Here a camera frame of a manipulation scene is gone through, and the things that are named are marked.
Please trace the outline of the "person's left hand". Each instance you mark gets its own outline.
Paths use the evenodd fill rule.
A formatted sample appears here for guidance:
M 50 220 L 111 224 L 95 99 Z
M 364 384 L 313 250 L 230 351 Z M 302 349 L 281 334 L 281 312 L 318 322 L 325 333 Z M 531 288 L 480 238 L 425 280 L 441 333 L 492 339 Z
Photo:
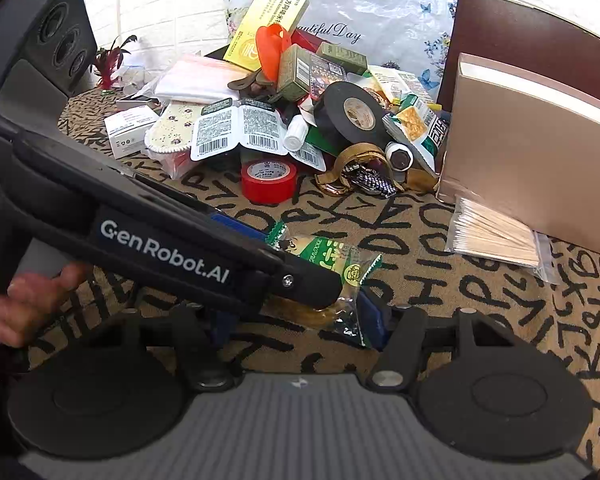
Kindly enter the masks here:
M 22 348 L 93 274 L 84 262 L 67 264 L 56 278 L 35 273 L 16 276 L 0 294 L 0 344 Z

